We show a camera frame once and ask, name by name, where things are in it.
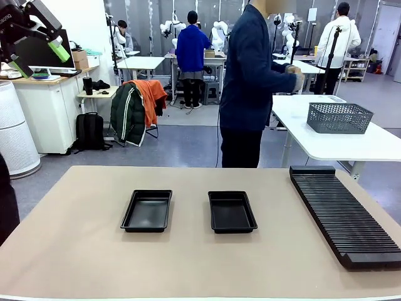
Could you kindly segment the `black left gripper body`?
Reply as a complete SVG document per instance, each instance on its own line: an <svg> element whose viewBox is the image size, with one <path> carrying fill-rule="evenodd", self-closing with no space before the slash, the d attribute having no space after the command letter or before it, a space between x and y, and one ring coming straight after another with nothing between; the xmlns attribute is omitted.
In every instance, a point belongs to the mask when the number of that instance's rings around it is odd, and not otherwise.
<svg viewBox="0 0 401 301"><path fill-rule="evenodd" d="M14 45L27 37L30 18L18 1L1 1L1 46Z"/></svg>

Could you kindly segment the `person's right hand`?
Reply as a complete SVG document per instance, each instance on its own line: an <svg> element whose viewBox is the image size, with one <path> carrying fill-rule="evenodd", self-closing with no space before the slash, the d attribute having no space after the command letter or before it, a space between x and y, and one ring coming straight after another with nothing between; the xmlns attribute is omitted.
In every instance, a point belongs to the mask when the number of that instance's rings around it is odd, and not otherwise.
<svg viewBox="0 0 401 301"><path fill-rule="evenodd" d="M294 76L296 77L296 81L295 81L293 93L302 92L305 75L301 72L297 72L297 73L294 73Z"/></svg>

